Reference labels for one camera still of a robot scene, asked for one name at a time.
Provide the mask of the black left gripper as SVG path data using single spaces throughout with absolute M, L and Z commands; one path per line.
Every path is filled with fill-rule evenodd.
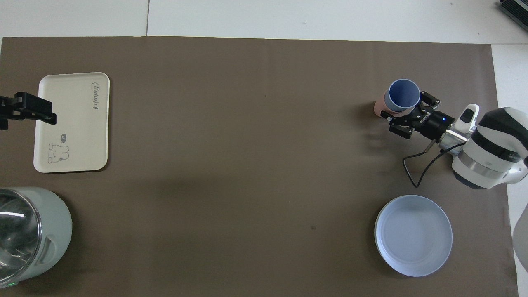
M 13 102 L 19 110 L 21 120 L 35 120 L 47 124 L 56 124 L 56 114 L 53 113 L 53 104 L 38 96 L 27 92 L 18 92 L 14 98 L 0 96 L 0 129 L 8 130 L 8 121 L 17 120 L 14 114 Z

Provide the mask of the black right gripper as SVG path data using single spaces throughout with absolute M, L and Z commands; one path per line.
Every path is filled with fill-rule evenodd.
M 421 92 L 417 109 L 412 111 L 413 125 L 410 124 L 408 116 L 396 116 L 386 111 L 382 111 L 382 118 L 389 121 L 389 132 L 404 139 L 411 139 L 416 130 L 430 140 L 440 141 L 455 121 L 453 117 L 436 111 L 440 103 L 441 100 L 428 92 Z

